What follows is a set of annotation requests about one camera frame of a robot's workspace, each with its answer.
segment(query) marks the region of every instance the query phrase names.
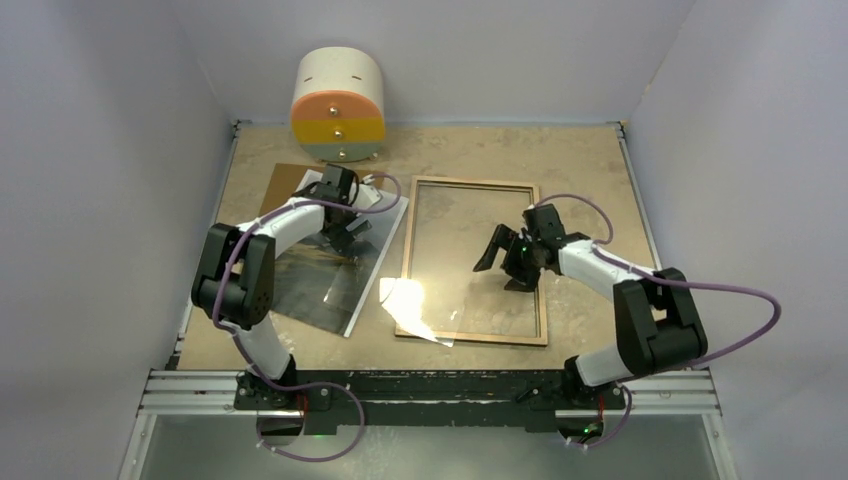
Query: wooden table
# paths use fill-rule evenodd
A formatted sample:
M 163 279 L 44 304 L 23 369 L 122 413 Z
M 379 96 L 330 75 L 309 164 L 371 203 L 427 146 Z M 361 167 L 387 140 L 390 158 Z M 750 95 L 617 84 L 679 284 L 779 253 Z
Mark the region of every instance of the wooden table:
M 316 164 L 287 127 L 243 128 L 224 189 L 218 221 L 256 217 L 276 163 Z M 379 157 L 351 164 L 397 176 L 405 192 L 412 175 L 531 182 L 542 196 L 572 192 L 600 204 L 615 225 L 609 250 L 653 265 L 625 159 L 613 127 L 402 127 L 390 128 Z M 605 237 L 603 221 L 576 202 L 557 203 L 568 231 Z M 518 226 L 520 211 L 511 217 Z M 405 228 L 389 248 L 379 277 L 398 277 Z M 485 246 L 485 238 L 462 238 Z M 612 305 L 584 285 L 551 273 L 547 289 L 547 347 L 456 342 L 445 347 L 398 338 L 394 320 L 372 288 L 350 338 L 274 314 L 279 339 L 307 369 L 533 369 L 562 368 L 563 361 L 614 340 Z M 240 370 L 244 361 L 225 333 L 194 309 L 178 365 L 182 370 Z

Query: wooden frame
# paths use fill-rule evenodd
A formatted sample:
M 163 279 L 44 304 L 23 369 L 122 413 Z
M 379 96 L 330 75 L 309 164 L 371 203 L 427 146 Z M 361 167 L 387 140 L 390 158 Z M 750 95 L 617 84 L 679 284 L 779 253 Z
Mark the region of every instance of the wooden frame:
M 444 186 L 448 188 L 468 188 L 472 190 L 496 190 L 503 192 L 524 192 L 530 195 L 530 202 L 535 204 L 539 201 L 539 187 L 532 183 L 505 182 L 498 180 L 466 180 L 453 177 L 426 177 L 413 176 L 412 188 L 409 194 L 409 218 L 406 223 L 406 242 L 403 250 L 403 269 L 401 277 L 410 279 L 412 267 L 413 238 L 415 237 L 415 222 L 418 208 L 419 186 Z M 469 332 L 433 332 L 436 337 L 453 338 L 470 342 L 500 343 L 509 345 L 547 346 L 548 344 L 548 316 L 545 305 L 545 286 L 539 282 L 535 292 L 536 304 L 536 332 L 535 337 L 517 335 L 495 335 L 486 333 Z M 395 324 L 395 336 L 414 337 L 417 335 L 407 332 Z

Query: white wall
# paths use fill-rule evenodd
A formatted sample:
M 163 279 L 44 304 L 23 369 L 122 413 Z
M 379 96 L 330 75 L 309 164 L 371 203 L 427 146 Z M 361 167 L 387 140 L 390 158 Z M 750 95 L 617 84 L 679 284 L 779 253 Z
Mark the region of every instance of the white wall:
M 848 4 L 698 0 L 628 134 L 664 262 L 784 303 L 714 363 L 742 478 L 845 478 Z M 698 295 L 713 349 L 764 302 Z
M 300 59 L 360 48 L 401 122 L 630 116 L 694 0 L 173 0 L 235 118 L 288 121 Z
M 114 478 L 228 122 L 159 0 L 0 2 L 3 478 Z

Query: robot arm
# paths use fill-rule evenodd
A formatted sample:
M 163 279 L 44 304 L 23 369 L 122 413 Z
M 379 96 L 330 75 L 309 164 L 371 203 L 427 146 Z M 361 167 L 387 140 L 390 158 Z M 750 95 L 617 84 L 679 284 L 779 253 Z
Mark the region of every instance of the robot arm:
M 621 260 L 602 250 L 586 235 L 566 233 L 553 205 L 530 207 L 523 213 L 520 232 L 498 225 L 474 271 L 492 267 L 499 249 L 506 250 L 501 268 L 511 278 L 507 290 L 532 292 L 542 270 L 577 280 L 604 296 L 615 307 L 616 341 L 600 350 L 569 358 L 563 372 L 563 390 L 573 397 L 587 397 L 613 382 L 650 375 L 703 356 L 707 339 L 688 289 L 659 286 L 602 260 Z M 669 268 L 655 276 L 685 280 Z M 655 321 L 654 311 L 666 317 Z
M 291 207 L 286 213 L 268 220 L 259 217 L 238 226 L 212 226 L 192 286 L 192 303 L 212 317 L 227 259 L 242 234 L 259 223 L 261 227 L 241 250 L 241 270 L 234 268 L 225 287 L 221 323 L 234 332 L 255 366 L 271 380 L 282 384 L 294 382 L 293 378 L 287 378 L 295 375 L 294 358 L 280 343 L 269 314 L 274 291 L 274 260 L 303 238 L 316 233 L 321 233 L 339 254 L 346 255 L 356 235 L 370 225 L 363 222 L 352 228 L 358 214 L 316 205 L 314 201 L 367 209 L 380 198 L 376 188 L 357 182 L 353 171 L 328 165 L 321 181 L 308 185 L 286 202 L 284 207 Z M 256 373 L 254 367 L 249 369 Z

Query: yellow drawer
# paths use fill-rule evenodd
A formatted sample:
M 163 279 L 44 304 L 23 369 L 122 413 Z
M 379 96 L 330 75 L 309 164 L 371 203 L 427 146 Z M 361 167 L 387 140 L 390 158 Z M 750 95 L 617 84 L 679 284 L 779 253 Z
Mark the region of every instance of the yellow drawer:
M 386 137 L 380 117 L 298 120 L 292 131 L 299 143 L 381 142 Z

